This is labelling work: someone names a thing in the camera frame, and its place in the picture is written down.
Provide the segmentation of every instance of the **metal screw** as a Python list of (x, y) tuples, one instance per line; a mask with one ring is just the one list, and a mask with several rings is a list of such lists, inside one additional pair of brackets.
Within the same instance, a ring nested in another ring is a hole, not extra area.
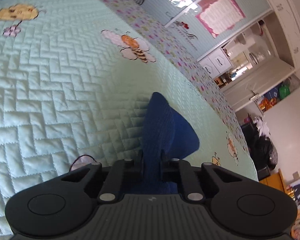
[(115, 200), (115, 195), (113, 195), (112, 193), (103, 193), (99, 198), (103, 201), (113, 201)]
[(200, 193), (190, 193), (187, 197), (193, 201), (199, 201), (203, 199), (203, 196)]

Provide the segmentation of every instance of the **logo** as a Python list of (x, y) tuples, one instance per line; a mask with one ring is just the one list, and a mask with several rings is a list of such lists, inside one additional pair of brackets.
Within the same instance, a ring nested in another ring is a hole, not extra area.
[(157, 198), (152, 196), (151, 198), (148, 198), (148, 200), (151, 201), (151, 202), (153, 202), (153, 201), (156, 201)]
[[(170, 18), (173, 19), (173, 17), (171, 17), (169, 12), (166, 12), (166, 15)], [(185, 22), (179, 22), (179, 21), (175, 21), (173, 22), (173, 24), (171, 24), (171, 28), (176, 28), (178, 30), (178, 32), (186, 39), (186, 41), (195, 49), (198, 50), (196, 48), (196, 46), (191, 42), (192, 39), (197, 39), (198, 37), (194, 34), (191, 34), (188, 32), (189, 30), (189, 25)]]

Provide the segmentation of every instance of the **ribbed black surface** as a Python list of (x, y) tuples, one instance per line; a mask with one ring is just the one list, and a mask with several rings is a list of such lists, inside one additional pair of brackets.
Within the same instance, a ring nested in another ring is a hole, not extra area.
[[(14, 240), (30, 239), (16, 235)], [(242, 240), (220, 228), (201, 205), (179, 195), (125, 195), (99, 207), (93, 219), (58, 240)], [(277, 240), (289, 240), (283, 235)]]

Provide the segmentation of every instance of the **blue fabric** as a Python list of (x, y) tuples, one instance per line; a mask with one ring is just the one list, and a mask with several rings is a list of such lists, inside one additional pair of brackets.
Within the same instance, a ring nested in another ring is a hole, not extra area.
[(161, 182), (160, 155), (183, 159), (199, 148), (199, 138), (191, 125), (169, 106), (164, 96), (154, 92), (143, 124), (144, 179), (126, 192), (141, 194), (177, 193), (175, 183)]

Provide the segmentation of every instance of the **bed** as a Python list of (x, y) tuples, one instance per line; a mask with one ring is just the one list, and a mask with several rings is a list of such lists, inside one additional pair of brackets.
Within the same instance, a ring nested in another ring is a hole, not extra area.
[(103, 165), (136, 156), (155, 91), (200, 139), (186, 160), (257, 180), (213, 81), (159, 23), (116, 1), (0, 0), (0, 239), (12, 234), (4, 207), (16, 192), (68, 172), (82, 154)]

